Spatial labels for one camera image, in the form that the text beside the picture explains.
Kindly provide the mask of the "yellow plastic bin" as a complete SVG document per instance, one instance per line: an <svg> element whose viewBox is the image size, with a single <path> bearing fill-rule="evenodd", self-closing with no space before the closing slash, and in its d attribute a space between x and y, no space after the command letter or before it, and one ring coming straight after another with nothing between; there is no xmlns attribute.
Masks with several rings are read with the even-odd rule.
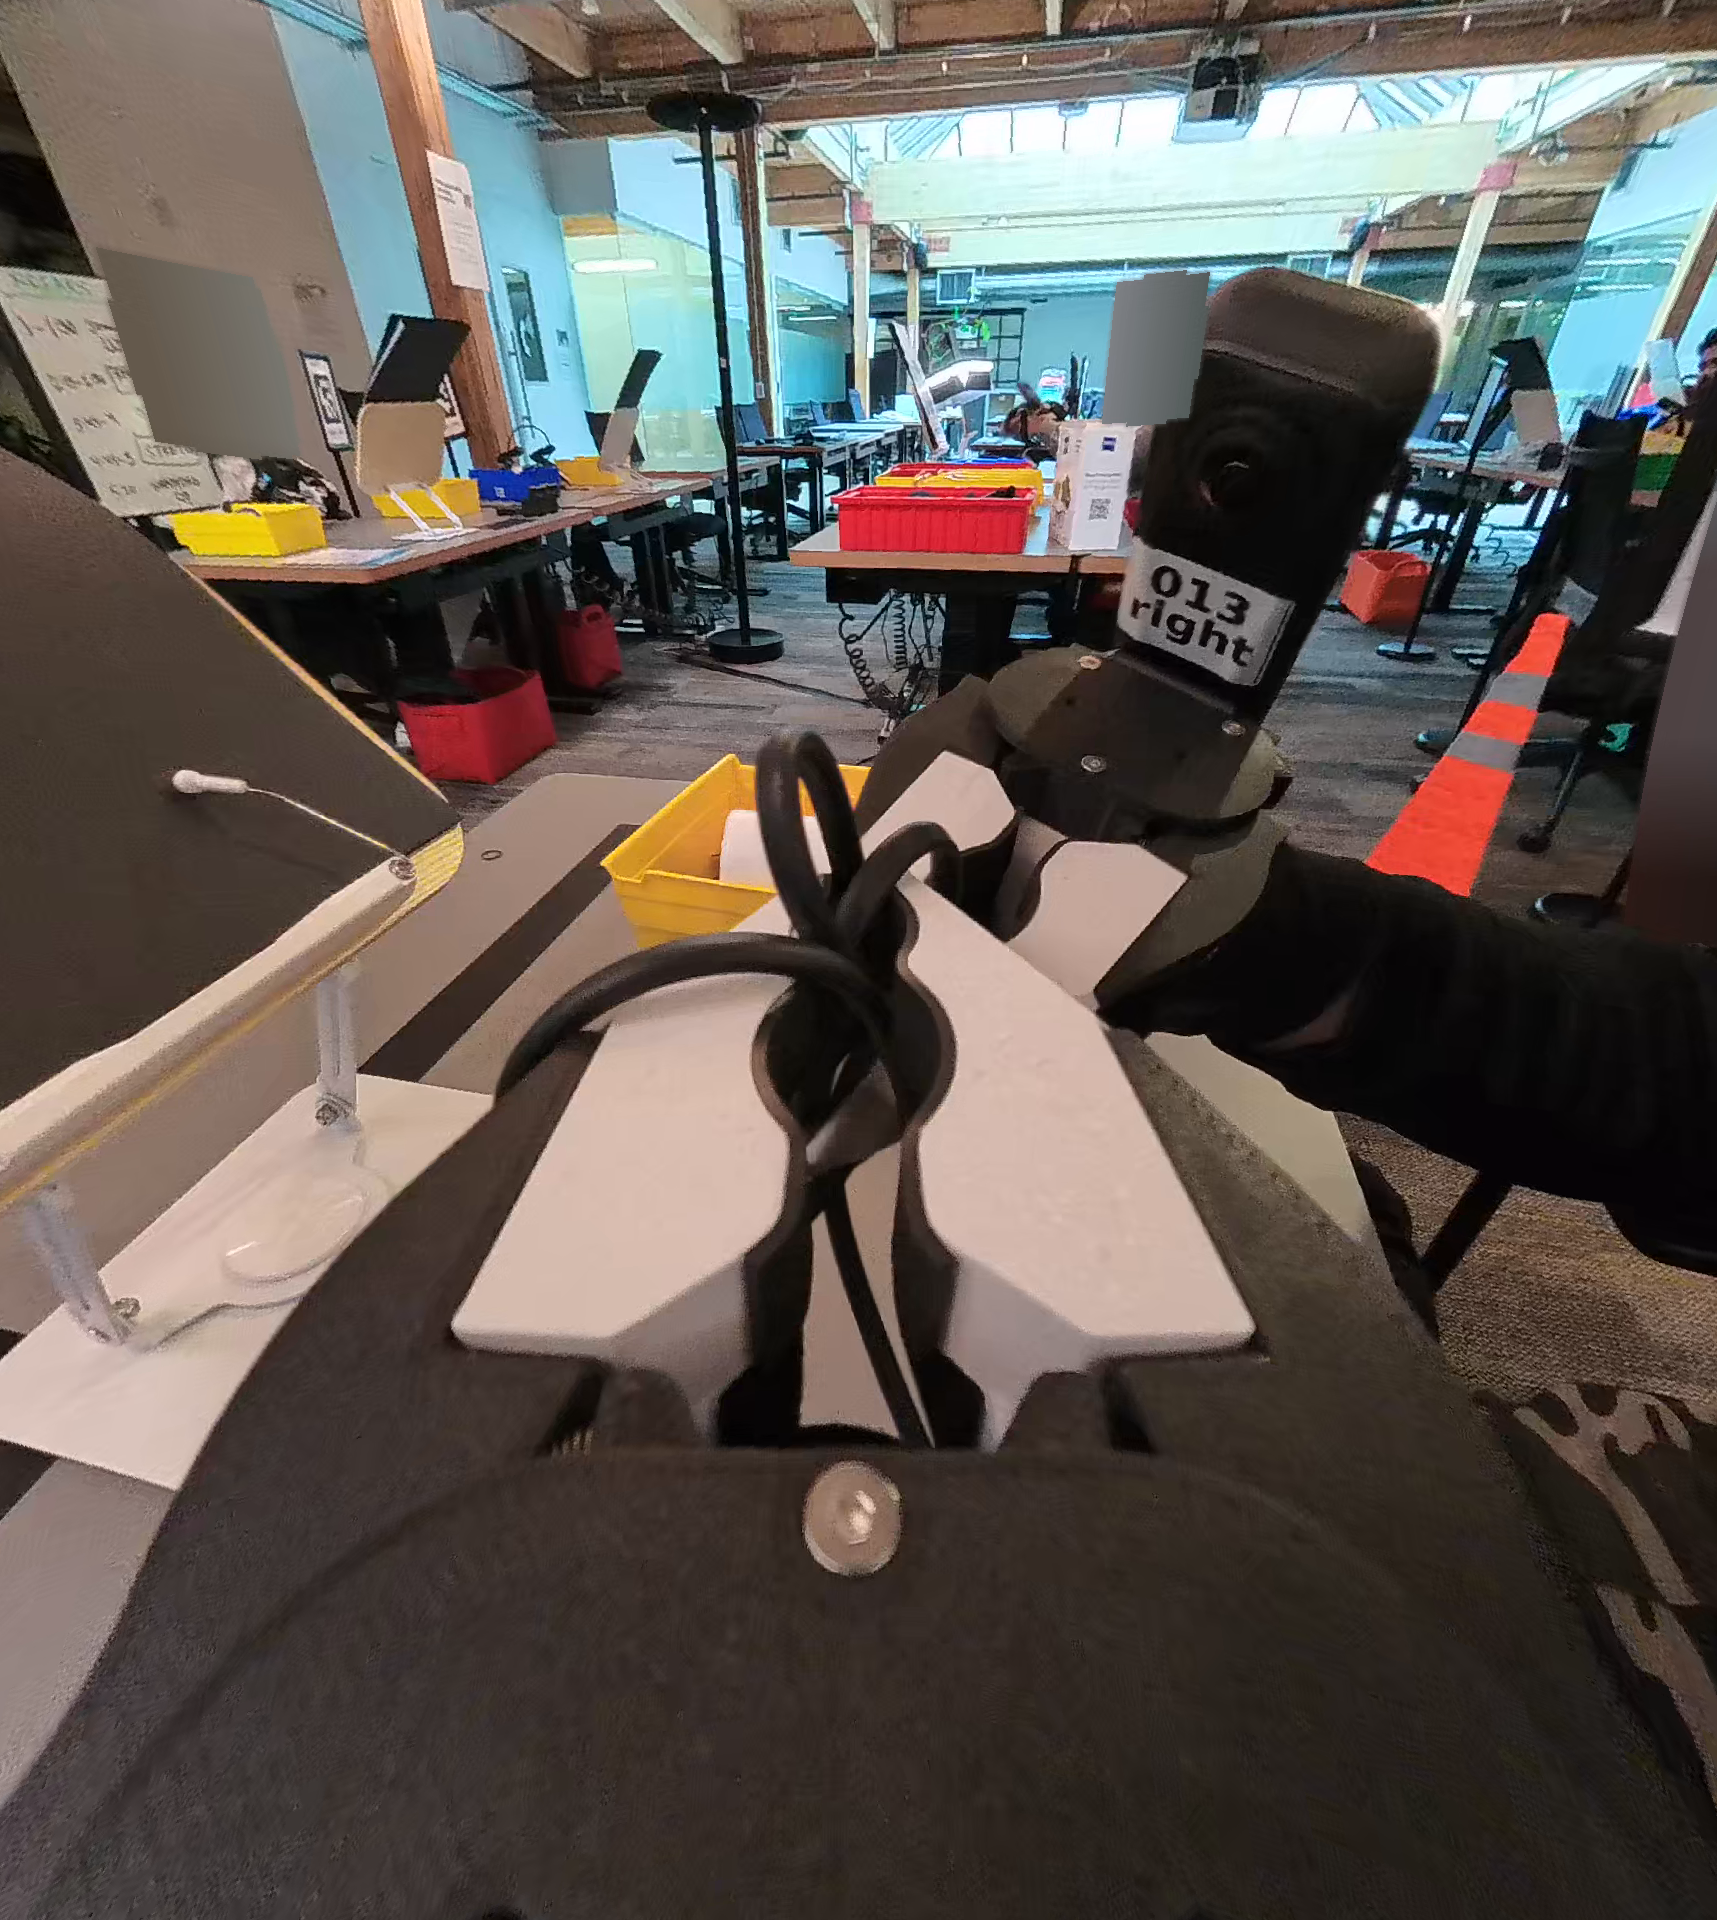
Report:
<svg viewBox="0 0 1717 1920"><path fill-rule="evenodd" d="M629 829L600 866L636 950L735 931L773 900L753 767L721 756Z"/></svg>

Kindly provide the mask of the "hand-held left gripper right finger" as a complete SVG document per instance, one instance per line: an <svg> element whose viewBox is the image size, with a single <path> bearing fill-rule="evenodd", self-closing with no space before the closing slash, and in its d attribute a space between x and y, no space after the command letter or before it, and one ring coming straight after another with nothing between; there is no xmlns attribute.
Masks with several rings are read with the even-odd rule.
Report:
<svg viewBox="0 0 1717 1920"><path fill-rule="evenodd" d="M892 1287L939 1443L999 1443L1050 1374L1238 1355L1254 1314L1097 1013L920 881L907 1014L932 1090L899 1148Z"/></svg>

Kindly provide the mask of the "red plastic bin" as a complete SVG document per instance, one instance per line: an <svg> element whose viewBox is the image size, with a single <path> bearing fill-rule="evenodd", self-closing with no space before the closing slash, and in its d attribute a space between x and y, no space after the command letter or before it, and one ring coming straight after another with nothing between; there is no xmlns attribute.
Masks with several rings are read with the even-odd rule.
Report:
<svg viewBox="0 0 1717 1920"><path fill-rule="evenodd" d="M396 711L418 770L433 785L493 787L555 747L533 670L461 669L436 698L400 698Z"/></svg>
<svg viewBox="0 0 1717 1920"><path fill-rule="evenodd" d="M1029 462L911 462L836 498L842 555L1012 559L1031 539L1044 474Z"/></svg>
<svg viewBox="0 0 1717 1920"><path fill-rule="evenodd" d="M1350 555L1337 588L1337 606L1362 626L1405 632L1420 617L1433 564L1399 547L1362 547Z"/></svg>

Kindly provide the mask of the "person's right forearm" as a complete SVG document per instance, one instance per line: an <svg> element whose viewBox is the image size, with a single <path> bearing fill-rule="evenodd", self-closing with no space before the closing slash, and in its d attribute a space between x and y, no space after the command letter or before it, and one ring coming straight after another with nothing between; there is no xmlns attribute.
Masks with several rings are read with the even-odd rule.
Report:
<svg viewBox="0 0 1717 1920"><path fill-rule="evenodd" d="M1201 856L1097 1003L1717 1263L1717 947L1530 924L1256 829Z"/></svg>

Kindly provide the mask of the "long wooden desk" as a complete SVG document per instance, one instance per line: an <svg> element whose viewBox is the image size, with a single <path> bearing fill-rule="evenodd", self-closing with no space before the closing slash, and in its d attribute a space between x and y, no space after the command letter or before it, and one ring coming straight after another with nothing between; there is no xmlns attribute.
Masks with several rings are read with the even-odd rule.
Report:
<svg viewBox="0 0 1717 1920"><path fill-rule="evenodd" d="M416 540L401 521L354 518L328 529L323 548L289 557L192 557L174 563L214 588L259 637L388 740L397 727L400 683L446 681L458 640L442 609L477 598L490 609L511 667L531 670L554 713L592 714L623 681L571 683L560 665L555 621L569 535L585 526L629 547L644 637L676 632L663 532L717 479L666 472L610 490L567 490L545 516L473 515L456 532Z"/></svg>

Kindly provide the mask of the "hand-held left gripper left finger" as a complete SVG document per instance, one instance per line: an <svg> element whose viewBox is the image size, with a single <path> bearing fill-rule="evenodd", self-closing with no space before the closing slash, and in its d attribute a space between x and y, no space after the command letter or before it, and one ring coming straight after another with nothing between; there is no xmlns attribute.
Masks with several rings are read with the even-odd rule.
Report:
<svg viewBox="0 0 1717 1920"><path fill-rule="evenodd" d="M531 1022L501 1104L597 1034L454 1313L456 1342L658 1372L701 1420L799 1417L812 1233L766 1045L813 963L629 955Z"/></svg>

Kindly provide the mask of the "black round-top pole stand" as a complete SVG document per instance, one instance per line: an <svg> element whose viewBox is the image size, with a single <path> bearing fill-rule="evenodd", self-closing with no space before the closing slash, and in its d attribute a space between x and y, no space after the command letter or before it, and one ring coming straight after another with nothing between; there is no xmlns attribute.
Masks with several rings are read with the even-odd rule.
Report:
<svg viewBox="0 0 1717 1920"><path fill-rule="evenodd" d="M781 637L769 626L758 626L750 613L744 547L744 489L733 419L729 378L729 338L726 314L726 259L721 234L721 195L717 170L719 134L748 133L758 122L751 100L717 88L676 88L649 96L646 115L663 133L689 134L696 140L699 190L704 209L704 242L711 294L711 332L721 410L721 445L726 457L726 571L733 618L706 639L711 665L726 669L758 669L781 658Z"/></svg>

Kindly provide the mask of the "white board stand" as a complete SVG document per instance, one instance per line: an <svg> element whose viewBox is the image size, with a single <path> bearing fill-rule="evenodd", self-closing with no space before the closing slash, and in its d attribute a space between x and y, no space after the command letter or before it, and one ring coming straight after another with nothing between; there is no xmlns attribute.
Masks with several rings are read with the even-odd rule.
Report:
<svg viewBox="0 0 1717 1920"><path fill-rule="evenodd" d="M54 1311L0 1358L0 1443L178 1488L293 1304L485 1113L485 1096L358 1069L354 963L456 873L461 832L390 855L239 967L0 1113L0 1218ZM293 998L314 1084L107 1263L63 1175Z"/></svg>

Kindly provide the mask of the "whiteboard with writing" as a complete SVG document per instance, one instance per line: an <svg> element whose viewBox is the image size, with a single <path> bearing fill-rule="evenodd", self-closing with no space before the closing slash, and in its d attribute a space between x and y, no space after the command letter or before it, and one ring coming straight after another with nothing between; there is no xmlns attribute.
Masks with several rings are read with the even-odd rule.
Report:
<svg viewBox="0 0 1717 1920"><path fill-rule="evenodd" d="M220 506L208 457L149 435L99 279L0 264L0 317L99 506L119 518Z"/></svg>

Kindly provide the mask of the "wooden board with black mat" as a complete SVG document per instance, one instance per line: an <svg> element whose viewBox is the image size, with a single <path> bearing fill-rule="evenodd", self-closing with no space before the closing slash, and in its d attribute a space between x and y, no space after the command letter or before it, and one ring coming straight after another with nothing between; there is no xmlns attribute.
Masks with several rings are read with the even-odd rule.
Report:
<svg viewBox="0 0 1717 1920"><path fill-rule="evenodd" d="M436 787L141 535L0 451L0 1113L289 931L384 858L244 778L413 855Z"/></svg>

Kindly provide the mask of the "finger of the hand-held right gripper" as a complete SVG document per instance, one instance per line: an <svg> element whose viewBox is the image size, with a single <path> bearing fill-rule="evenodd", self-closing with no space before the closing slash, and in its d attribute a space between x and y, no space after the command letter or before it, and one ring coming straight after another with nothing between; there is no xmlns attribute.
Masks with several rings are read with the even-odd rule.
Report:
<svg viewBox="0 0 1717 1920"><path fill-rule="evenodd" d="M1010 876L1017 810L993 767L943 749L865 814L877 780L851 797L823 744L766 744L751 764L744 826L719 853L760 853L758 900L728 932L887 932L913 887L995 932Z"/></svg>
<svg viewBox="0 0 1717 1920"><path fill-rule="evenodd" d="M1012 878L1005 947L1094 1010L1105 979L1187 887L1187 875L1129 843L1054 841Z"/></svg>

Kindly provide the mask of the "small wooden desk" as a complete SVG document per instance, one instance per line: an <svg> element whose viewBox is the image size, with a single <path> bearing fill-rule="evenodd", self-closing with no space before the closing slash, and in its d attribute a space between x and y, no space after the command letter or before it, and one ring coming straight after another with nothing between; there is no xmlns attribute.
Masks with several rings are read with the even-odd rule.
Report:
<svg viewBox="0 0 1717 1920"><path fill-rule="evenodd" d="M836 526L798 540L788 564L822 574L822 596L836 609L939 602L936 695L995 678L1023 650L1077 645L1103 655L1115 645L1122 548L1064 551L1050 543L1042 515L1017 553L873 553L839 540Z"/></svg>

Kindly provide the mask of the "orange traffic cone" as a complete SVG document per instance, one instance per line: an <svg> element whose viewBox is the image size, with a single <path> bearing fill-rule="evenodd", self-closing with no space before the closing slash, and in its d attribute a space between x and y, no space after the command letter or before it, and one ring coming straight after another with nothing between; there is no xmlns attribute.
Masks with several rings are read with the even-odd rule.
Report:
<svg viewBox="0 0 1717 1920"><path fill-rule="evenodd" d="M1565 613L1544 613L1533 622L1373 849L1369 870L1418 881L1461 900L1471 896L1572 626Z"/></svg>

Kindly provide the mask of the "small yellow bin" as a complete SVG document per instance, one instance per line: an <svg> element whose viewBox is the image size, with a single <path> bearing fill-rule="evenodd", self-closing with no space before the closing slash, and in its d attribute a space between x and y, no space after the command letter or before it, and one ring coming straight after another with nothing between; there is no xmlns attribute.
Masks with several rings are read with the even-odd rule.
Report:
<svg viewBox="0 0 1717 1920"><path fill-rule="evenodd" d="M323 518L305 501L231 501L165 521L178 547L208 563L282 563L328 547Z"/></svg>

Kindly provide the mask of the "person's camouflage pants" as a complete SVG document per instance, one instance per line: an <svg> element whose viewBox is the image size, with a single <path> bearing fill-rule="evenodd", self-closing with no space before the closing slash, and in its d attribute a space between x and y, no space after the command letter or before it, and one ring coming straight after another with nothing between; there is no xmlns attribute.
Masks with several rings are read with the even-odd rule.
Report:
<svg viewBox="0 0 1717 1920"><path fill-rule="evenodd" d="M1565 1383L1478 1406L1565 1592L1702 1832L1717 1840L1717 1415Z"/></svg>

